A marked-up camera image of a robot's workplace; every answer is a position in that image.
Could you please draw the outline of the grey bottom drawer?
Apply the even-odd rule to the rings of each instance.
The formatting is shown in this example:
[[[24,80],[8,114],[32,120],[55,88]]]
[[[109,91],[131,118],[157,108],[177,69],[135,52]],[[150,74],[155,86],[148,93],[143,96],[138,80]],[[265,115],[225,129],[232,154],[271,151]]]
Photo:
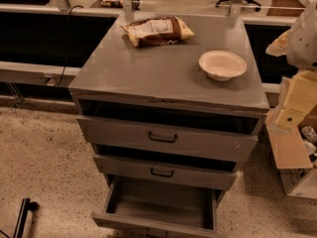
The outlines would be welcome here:
[[[100,227],[138,232],[147,238],[224,238],[216,231],[215,191],[138,178],[113,178]]]

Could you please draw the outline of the grey drawer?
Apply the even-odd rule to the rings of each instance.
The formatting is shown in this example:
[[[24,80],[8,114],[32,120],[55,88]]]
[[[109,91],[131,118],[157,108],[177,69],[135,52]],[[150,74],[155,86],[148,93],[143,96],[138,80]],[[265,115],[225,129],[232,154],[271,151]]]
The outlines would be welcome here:
[[[224,238],[216,231],[215,191],[138,178],[113,178],[100,227],[138,232],[147,238]]]
[[[258,137],[221,131],[79,115],[87,142],[181,156],[245,162]]]
[[[98,171],[104,175],[134,179],[229,190],[237,178],[236,173],[123,157],[94,155],[93,159]]]

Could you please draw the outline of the grey drawer cabinet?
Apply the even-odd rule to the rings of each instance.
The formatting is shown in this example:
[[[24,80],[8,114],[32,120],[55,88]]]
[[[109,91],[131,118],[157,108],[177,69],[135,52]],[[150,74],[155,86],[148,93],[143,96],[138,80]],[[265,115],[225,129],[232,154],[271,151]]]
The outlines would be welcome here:
[[[118,18],[69,90],[79,115],[258,136],[268,103],[242,21],[226,16],[184,16],[192,39],[136,48]],[[210,78],[199,58],[226,51],[247,63],[228,81]],[[237,173],[241,163],[96,145],[94,155]]]

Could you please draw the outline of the grey middle drawer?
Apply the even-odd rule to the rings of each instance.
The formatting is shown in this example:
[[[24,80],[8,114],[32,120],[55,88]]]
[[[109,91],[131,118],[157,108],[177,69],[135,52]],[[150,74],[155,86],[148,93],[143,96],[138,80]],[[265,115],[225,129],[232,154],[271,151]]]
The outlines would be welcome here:
[[[123,157],[94,155],[93,159],[98,171],[104,175],[134,179],[229,190],[237,178],[236,173]]]

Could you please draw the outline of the grey top drawer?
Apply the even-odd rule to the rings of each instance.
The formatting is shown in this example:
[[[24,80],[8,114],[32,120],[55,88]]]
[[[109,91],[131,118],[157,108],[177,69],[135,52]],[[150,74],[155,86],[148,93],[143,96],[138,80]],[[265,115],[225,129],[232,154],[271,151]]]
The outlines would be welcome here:
[[[87,142],[181,156],[245,162],[258,137],[221,131],[79,115]]]

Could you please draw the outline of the white paper bowl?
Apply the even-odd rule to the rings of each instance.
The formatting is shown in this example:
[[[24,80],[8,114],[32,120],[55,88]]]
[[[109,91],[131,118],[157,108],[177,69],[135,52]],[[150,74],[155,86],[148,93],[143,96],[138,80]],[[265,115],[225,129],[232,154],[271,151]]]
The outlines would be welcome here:
[[[207,52],[199,58],[198,63],[210,78],[217,81],[228,81],[247,71],[244,59],[226,51]]]

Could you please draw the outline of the brown snack bag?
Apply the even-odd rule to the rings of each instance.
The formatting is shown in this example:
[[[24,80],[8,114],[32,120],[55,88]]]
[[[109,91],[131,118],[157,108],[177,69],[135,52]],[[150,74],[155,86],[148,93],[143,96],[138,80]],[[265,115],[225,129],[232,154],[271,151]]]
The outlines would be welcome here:
[[[122,26],[122,29],[137,48],[173,45],[195,36],[178,17],[148,18]]]

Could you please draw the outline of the open cardboard box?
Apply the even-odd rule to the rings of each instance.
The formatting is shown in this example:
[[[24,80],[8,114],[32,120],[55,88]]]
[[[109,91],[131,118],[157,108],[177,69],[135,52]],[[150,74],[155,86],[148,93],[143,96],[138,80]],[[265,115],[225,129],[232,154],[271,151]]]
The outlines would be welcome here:
[[[310,161],[299,130],[276,132],[271,128],[272,118],[273,111],[270,110],[265,125],[285,193],[317,199],[317,170]]]

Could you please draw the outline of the black floor stand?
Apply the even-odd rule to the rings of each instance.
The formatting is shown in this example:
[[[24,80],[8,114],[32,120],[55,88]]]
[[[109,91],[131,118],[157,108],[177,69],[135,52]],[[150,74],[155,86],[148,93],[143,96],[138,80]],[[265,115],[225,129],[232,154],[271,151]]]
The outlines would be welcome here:
[[[28,212],[29,211],[33,212],[37,210],[38,208],[39,208],[39,204],[35,201],[31,201],[28,197],[22,200],[13,238],[22,238]]]

